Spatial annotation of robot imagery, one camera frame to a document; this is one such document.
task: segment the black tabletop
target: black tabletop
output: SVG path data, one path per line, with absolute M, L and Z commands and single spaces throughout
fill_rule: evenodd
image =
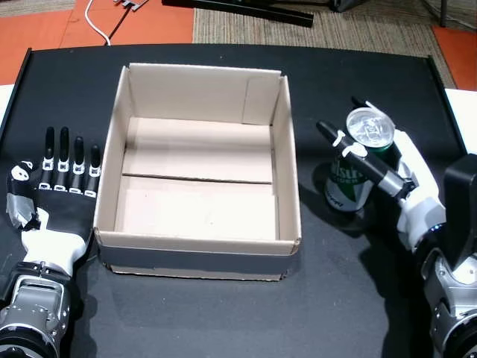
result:
M 42 154 L 45 129 L 67 125 L 86 144 L 106 139 L 119 73 L 130 62 L 279 69 L 288 76 L 297 145 L 303 244 L 275 282 L 117 275 L 93 245 L 76 279 L 82 316 L 65 357 L 425 357 L 428 307 L 410 256 L 371 206 L 365 218 L 332 212 L 321 195 L 332 151 L 319 119 L 343 126 L 351 95 L 405 129 L 439 182 L 462 154 L 427 59 L 317 48 L 131 45 L 32 52 L 5 124 L 0 178 Z M 4 205 L 4 187 L 0 186 Z M 0 277 L 25 252 L 0 216 Z

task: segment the white cable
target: white cable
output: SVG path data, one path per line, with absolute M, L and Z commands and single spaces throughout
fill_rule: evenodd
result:
M 89 8 L 91 7 L 91 4 L 92 4 L 92 0 L 89 0 L 89 3 L 86 6 L 86 9 L 84 9 L 84 18 L 87 20 L 89 26 L 91 26 L 94 31 L 96 31 L 98 34 L 100 34 L 106 40 L 107 45 L 111 46 L 110 38 L 103 31 L 101 31 L 99 28 L 97 28 L 95 26 L 95 24 L 93 24 L 92 21 L 88 17 L 88 11 L 89 11 Z

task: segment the green beer can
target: green beer can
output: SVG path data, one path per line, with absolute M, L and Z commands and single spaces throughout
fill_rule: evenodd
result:
M 372 104 L 353 110 L 347 117 L 348 134 L 368 151 L 384 155 L 394 141 L 394 123 Z M 325 183 L 325 197 L 336 210 L 360 210 L 371 193 L 373 183 L 353 168 L 341 155 L 331 165 Z

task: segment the cardboard box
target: cardboard box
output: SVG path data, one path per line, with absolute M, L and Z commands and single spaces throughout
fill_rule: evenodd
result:
M 301 237 L 287 78 L 124 67 L 94 227 L 114 272 L 279 280 Z

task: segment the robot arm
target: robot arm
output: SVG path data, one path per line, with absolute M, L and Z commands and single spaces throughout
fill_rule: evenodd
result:
M 7 214 L 21 230 L 26 255 L 0 291 L 0 302 L 7 305 L 0 310 L 0 357 L 59 358 L 69 317 L 80 306 L 73 264 L 89 244 L 99 150 L 93 146 L 90 173 L 85 172 L 78 137 L 70 172 L 67 128 L 61 131 L 56 170 L 53 146 L 49 128 L 41 173 L 21 162 L 7 178 Z
M 401 154 L 397 172 L 416 184 L 399 201 L 402 211 L 397 230 L 420 266 L 432 310 L 435 347 L 444 358 L 477 357 L 476 232 L 472 228 L 472 220 L 477 222 L 477 156 L 466 156 L 447 170 L 446 214 L 437 183 L 409 136 L 396 130 L 394 144 Z M 462 231 L 467 235 L 459 238 Z

